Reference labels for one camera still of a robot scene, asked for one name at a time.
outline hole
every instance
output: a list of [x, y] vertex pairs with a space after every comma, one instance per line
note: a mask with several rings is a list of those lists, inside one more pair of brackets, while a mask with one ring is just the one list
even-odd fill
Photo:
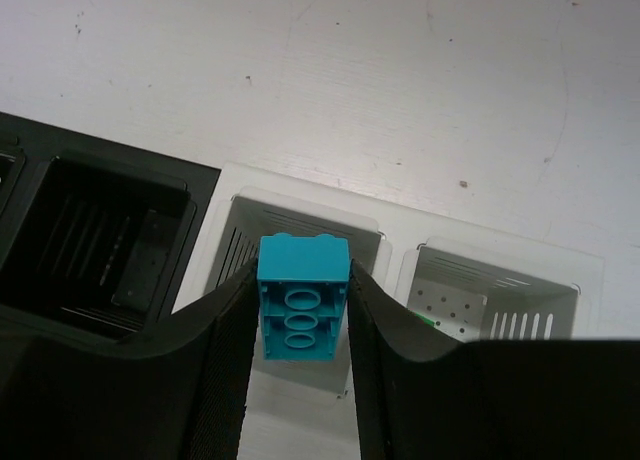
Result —
[[284, 303], [294, 310], [311, 310], [320, 305], [320, 294], [314, 290], [298, 288], [285, 295]]
[[493, 339], [496, 337], [496, 326], [498, 325], [498, 312], [493, 316], [493, 324], [491, 325], [491, 333], [489, 334], [489, 338]]
[[524, 331], [527, 328], [527, 315], [526, 313], [522, 315], [522, 324], [520, 325], [520, 340], [524, 340]]
[[504, 329], [507, 326], [507, 314], [502, 314], [502, 323], [500, 324], [500, 336], [498, 338], [504, 338]]
[[509, 340], [513, 340], [513, 334], [516, 331], [516, 321], [518, 320], [518, 315], [513, 314], [511, 316], [511, 327], [509, 328]]
[[318, 319], [315, 315], [298, 313], [285, 318], [284, 324], [291, 330], [305, 331], [311, 330], [318, 325]]
[[509, 280], [510, 282], [515, 282], [515, 283], [519, 283], [520, 285], [525, 285], [527, 287], [531, 286], [530, 283], [527, 282], [523, 282], [522, 280], [517, 280], [515, 278], [509, 278], [509, 277], [504, 277], [505, 280]]
[[551, 338], [551, 327], [553, 326], [553, 313], [547, 315], [547, 321], [544, 325], [544, 339], [549, 340]]
[[290, 348], [309, 348], [316, 343], [316, 339], [310, 333], [292, 333], [284, 338], [284, 343]]
[[533, 325], [531, 326], [531, 340], [535, 340], [538, 334], [538, 324], [540, 323], [540, 314], [536, 313], [533, 317]]
[[501, 285], [505, 287], [518, 287], [517, 283], [505, 282], [504, 280], [496, 279], [496, 285]]

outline ventilation slot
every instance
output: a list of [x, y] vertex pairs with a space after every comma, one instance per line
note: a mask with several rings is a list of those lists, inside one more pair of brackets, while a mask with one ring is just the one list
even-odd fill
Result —
[[549, 340], [551, 338], [551, 327], [553, 327], [553, 313], [547, 316], [547, 321], [544, 325], [544, 339]]
[[288, 232], [291, 235], [315, 237], [321, 233], [330, 233], [334, 237], [351, 238], [352, 232], [337, 228], [328, 227], [318, 223], [299, 220], [297, 218], [283, 215], [271, 210], [265, 210], [265, 215], [269, 219], [269, 223], [278, 227], [273, 233]]
[[144, 326], [139, 315], [134, 313], [127, 314], [126, 311], [115, 307], [106, 307], [103, 309], [62, 307], [61, 310], [70, 315], [100, 322], [106, 327], [115, 327], [131, 333], [142, 330], [142, 327]]
[[540, 314], [536, 313], [533, 317], [533, 325], [531, 326], [531, 340], [535, 340], [538, 335], [539, 323], [540, 323]]
[[67, 195], [36, 267], [56, 281], [102, 287], [124, 268], [139, 222]]
[[258, 247], [249, 237], [237, 228], [233, 229], [231, 240], [227, 245], [224, 263], [218, 275], [216, 288], [231, 277], [240, 267], [254, 258], [258, 253]]
[[516, 322], [518, 321], [518, 315], [514, 313], [511, 316], [511, 327], [509, 328], [509, 340], [513, 340], [513, 334], [516, 331]]
[[526, 313], [524, 315], [522, 315], [522, 323], [520, 324], [520, 340], [524, 340], [524, 331], [527, 328], [527, 318], [529, 317], [529, 315], [527, 315]]
[[491, 324], [491, 333], [489, 334], [489, 338], [493, 340], [496, 338], [496, 327], [498, 326], [498, 312], [493, 315], [493, 323]]
[[503, 313], [502, 314], [502, 323], [500, 324], [500, 336], [498, 338], [500, 338], [501, 340], [504, 338], [504, 329], [507, 326], [507, 314]]

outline bin compartment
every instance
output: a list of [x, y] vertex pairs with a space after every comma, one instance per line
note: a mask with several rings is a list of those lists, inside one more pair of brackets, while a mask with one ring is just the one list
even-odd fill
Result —
[[[298, 198], [247, 187], [218, 207], [213, 232], [220, 235], [206, 291], [215, 289], [249, 259], [255, 257], [263, 236], [288, 233], [315, 237], [328, 233], [348, 241], [351, 258], [370, 273], [385, 270], [388, 257], [378, 258], [383, 235], [368, 217]], [[335, 358], [328, 362], [264, 360], [262, 332], [258, 332], [254, 368], [293, 382], [343, 393], [351, 360], [346, 322], [342, 323]]]
[[184, 189], [55, 159], [0, 272], [16, 286], [0, 301], [111, 338], [138, 331], [192, 216]]
[[475, 249], [461, 251], [448, 249], [446, 241], [428, 242], [418, 248], [415, 263], [405, 261], [403, 269], [414, 269], [407, 308], [462, 341], [573, 335], [577, 286], [510, 269], [507, 259], [491, 263], [491, 255]]

